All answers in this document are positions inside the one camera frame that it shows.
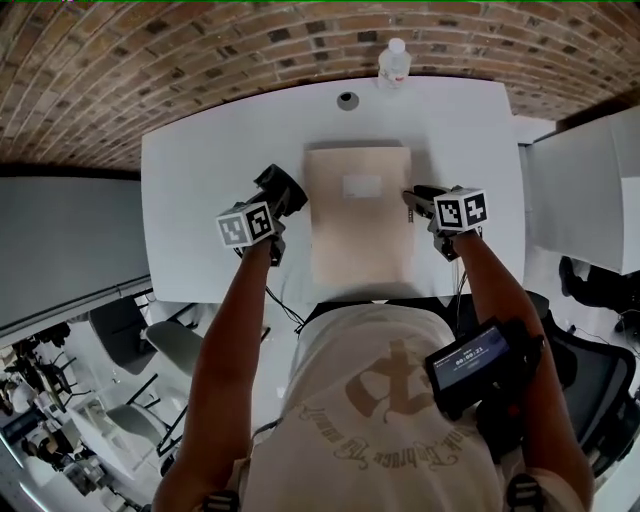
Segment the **small screen display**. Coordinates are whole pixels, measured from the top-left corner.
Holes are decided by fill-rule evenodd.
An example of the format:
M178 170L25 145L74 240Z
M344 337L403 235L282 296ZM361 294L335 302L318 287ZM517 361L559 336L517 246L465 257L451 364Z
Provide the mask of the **small screen display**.
M433 364L440 389L469 377L508 351L509 344L500 331L497 327L491 327Z

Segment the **bottle cap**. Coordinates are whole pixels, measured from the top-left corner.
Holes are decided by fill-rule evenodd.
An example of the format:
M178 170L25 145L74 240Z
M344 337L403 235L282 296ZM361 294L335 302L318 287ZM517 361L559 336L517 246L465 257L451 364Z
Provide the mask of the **bottle cap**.
M404 41L398 37L389 40L389 50L391 50L391 53L403 53L404 47Z

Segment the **brick wall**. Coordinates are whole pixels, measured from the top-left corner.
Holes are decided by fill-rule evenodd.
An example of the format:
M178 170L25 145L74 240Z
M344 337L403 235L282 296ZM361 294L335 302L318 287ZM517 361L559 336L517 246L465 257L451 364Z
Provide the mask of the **brick wall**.
M631 3L12 4L0 27L0 161L139 169L141 135L264 91L376 74L499 80L563 119L640 81Z

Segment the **brown paper sheet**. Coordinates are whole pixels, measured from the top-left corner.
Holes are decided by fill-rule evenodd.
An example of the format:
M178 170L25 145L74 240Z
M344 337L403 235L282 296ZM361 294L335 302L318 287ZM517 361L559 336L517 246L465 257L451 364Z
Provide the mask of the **brown paper sheet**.
M410 282L413 224L408 148L308 151L314 281L324 285Z

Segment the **white table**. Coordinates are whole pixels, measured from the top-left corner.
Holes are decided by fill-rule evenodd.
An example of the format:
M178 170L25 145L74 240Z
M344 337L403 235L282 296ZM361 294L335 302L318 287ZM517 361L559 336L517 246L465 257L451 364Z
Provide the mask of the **white table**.
M346 91L360 100L350 112L336 104ZM156 297L222 301L239 258L222 247L215 218L236 201L249 199L256 192L253 180L269 164L279 165L304 187L305 149L389 145L411 148L414 184L486 189L490 222L485 239L522 281L522 174L504 86L410 77L398 94L388 94L372 79L356 79L243 99L143 137L142 204ZM287 250L281 267L269 272L269 286L285 301L454 293L458 270L432 247L424 219L416 222L413 282L360 289L313 283L308 205L284 223Z

